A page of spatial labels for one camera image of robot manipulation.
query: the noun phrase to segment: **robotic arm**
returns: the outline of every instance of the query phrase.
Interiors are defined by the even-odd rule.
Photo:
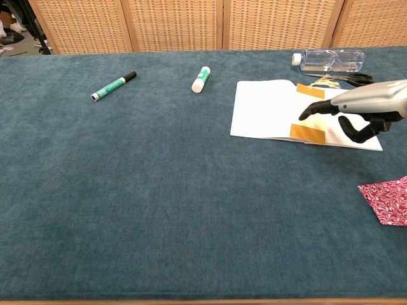
[[[301,114],[303,121],[315,113],[358,114],[370,124],[362,130],[356,130],[345,116],[338,118],[345,135],[352,141],[363,143],[390,129],[392,122],[407,118],[407,79],[385,81],[358,87],[338,95],[331,100],[310,104]]]

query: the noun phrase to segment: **pink patterned fabric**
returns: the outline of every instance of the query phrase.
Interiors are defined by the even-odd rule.
[[[381,224],[407,226],[407,176],[358,186]]]

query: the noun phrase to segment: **wicker panel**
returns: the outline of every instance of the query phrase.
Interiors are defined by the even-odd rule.
[[[222,0],[123,0],[137,51],[215,50]]]
[[[354,0],[340,19],[335,46],[406,46],[406,0]]]
[[[61,54],[133,51],[120,0],[35,0]]]
[[[320,48],[335,0],[229,0],[229,50]]]

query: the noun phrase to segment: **plastic water bottle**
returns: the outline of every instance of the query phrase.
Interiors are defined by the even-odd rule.
[[[362,69],[364,53],[357,49],[304,50],[295,53],[291,63],[302,71],[357,72]]]

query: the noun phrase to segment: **floor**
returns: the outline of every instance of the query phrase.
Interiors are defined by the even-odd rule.
[[[19,41],[18,43],[8,44],[7,46],[12,47],[13,50],[6,51],[5,53],[3,53],[1,55],[2,57],[8,57],[10,55],[16,55],[16,54],[23,53],[23,52],[26,52],[26,53],[16,55],[16,56],[42,55],[42,54],[40,54],[40,52],[38,52],[39,48],[37,46],[34,46],[34,38],[30,35],[30,33],[23,32],[21,34],[24,35],[24,39]]]

